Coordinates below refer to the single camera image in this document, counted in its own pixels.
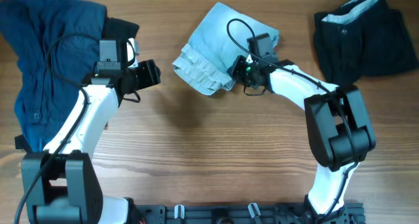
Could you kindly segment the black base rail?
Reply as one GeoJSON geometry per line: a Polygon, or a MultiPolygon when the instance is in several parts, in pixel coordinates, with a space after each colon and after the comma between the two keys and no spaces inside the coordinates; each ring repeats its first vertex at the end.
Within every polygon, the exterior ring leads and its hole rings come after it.
{"type": "Polygon", "coordinates": [[[302,203],[247,206],[138,205],[134,223],[156,224],[298,224],[316,223],[314,211],[302,203]]]}

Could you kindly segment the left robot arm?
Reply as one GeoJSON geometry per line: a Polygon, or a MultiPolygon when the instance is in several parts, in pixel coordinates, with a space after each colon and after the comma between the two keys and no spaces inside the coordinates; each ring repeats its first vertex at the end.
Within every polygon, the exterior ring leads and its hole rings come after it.
{"type": "Polygon", "coordinates": [[[39,153],[22,160],[22,209],[30,223],[142,223],[131,198],[103,194],[92,156],[109,119],[124,96],[160,83],[153,60],[136,67],[88,73],[64,125],[39,153]]]}

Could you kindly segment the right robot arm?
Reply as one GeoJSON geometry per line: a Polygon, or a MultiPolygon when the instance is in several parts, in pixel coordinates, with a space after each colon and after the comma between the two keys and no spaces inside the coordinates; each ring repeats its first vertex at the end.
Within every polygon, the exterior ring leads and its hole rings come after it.
{"type": "Polygon", "coordinates": [[[325,223],[342,215],[349,180],[376,145],[359,89],[325,83],[289,60],[270,64],[239,56],[227,72],[246,88],[261,86],[304,110],[310,150],[318,163],[306,197],[306,218],[325,223]]]}

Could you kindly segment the folded black shorts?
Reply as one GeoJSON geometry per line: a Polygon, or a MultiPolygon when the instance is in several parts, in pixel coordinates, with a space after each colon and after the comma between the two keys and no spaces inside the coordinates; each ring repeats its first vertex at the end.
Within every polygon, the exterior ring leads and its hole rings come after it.
{"type": "Polygon", "coordinates": [[[351,0],[314,15],[314,46],[325,80],[339,86],[361,77],[397,75],[418,68],[403,15],[386,0],[351,0]]]}

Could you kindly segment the dark blue shirt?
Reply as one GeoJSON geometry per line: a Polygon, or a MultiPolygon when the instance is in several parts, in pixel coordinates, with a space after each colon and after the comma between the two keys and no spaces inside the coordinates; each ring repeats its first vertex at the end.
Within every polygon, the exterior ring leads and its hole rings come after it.
{"type": "MultiPolygon", "coordinates": [[[[23,30],[17,23],[23,18],[31,19],[30,27],[32,28],[37,22],[47,20],[65,22],[68,18],[89,18],[103,22],[107,18],[107,8],[105,5],[83,0],[4,0],[1,2],[1,34],[9,45],[10,42],[22,36],[23,30]]],[[[101,37],[92,37],[91,39],[98,44],[101,37]]],[[[48,72],[55,79],[73,87],[74,83],[79,83],[55,73],[49,66],[49,56],[45,58],[45,62],[48,64],[48,72]]]]}

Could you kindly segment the light blue denim shorts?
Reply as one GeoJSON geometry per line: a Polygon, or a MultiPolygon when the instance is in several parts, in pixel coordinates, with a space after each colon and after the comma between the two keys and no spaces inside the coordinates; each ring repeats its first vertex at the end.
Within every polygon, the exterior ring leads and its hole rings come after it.
{"type": "Polygon", "coordinates": [[[218,90],[231,90],[235,81],[227,73],[239,55],[246,53],[237,47],[232,35],[243,47],[251,34],[268,33],[272,46],[278,44],[280,31],[227,5],[218,2],[206,14],[172,63],[174,72],[203,95],[218,90]]]}

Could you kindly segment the black garment under blue shirt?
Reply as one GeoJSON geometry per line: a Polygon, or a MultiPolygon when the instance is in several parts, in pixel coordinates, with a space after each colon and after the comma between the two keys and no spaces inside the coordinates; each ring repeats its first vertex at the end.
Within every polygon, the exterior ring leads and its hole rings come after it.
{"type": "Polygon", "coordinates": [[[99,46],[91,38],[134,38],[137,24],[106,18],[103,22],[89,18],[68,18],[65,22],[47,20],[30,27],[31,19],[23,18],[18,26],[23,34],[10,42],[19,57],[22,88],[15,102],[15,113],[22,129],[16,136],[15,147],[30,153],[43,150],[68,118],[78,98],[70,84],[55,79],[45,62],[55,73],[79,82],[94,71],[99,46]]]}

